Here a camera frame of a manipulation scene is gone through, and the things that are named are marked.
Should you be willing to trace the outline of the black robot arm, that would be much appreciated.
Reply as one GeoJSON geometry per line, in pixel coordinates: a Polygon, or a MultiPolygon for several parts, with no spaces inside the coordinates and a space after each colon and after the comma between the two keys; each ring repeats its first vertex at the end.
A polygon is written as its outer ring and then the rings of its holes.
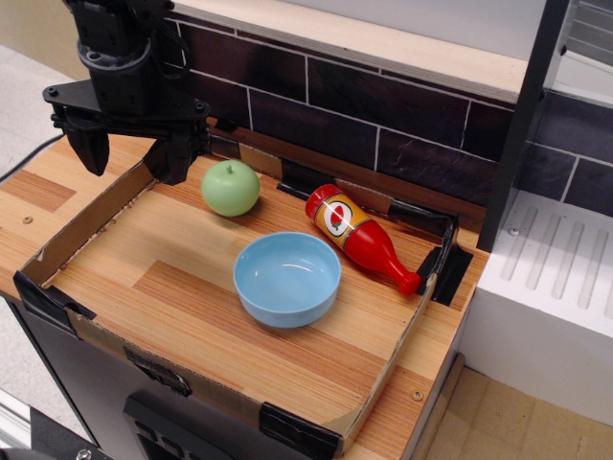
{"type": "Polygon", "coordinates": [[[168,185],[186,180],[196,157],[209,149],[210,107],[172,84],[186,74],[164,71],[158,38],[187,46],[164,19],[171,1],[69,1],[78,31],[78,55],[89,80],[47,87],[52,122],[83,166],[102,175],[112,134],[149,138],[144,157],[168,185]]]}

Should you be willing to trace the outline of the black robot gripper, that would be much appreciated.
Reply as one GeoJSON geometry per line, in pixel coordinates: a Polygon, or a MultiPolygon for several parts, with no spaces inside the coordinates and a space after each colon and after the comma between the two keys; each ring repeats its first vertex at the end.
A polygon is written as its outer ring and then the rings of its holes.
{"type": "Polygon", "coordinates": [[[210,146],[210,107],[163,77],[149,37],[127,50],[79,40],[78,52],[89,79],[51,85],[43,98],[83,166],[103,175],[111,134],[152,138],[152,176],[167,185],[186,181],[199,151],[210,146]]]}

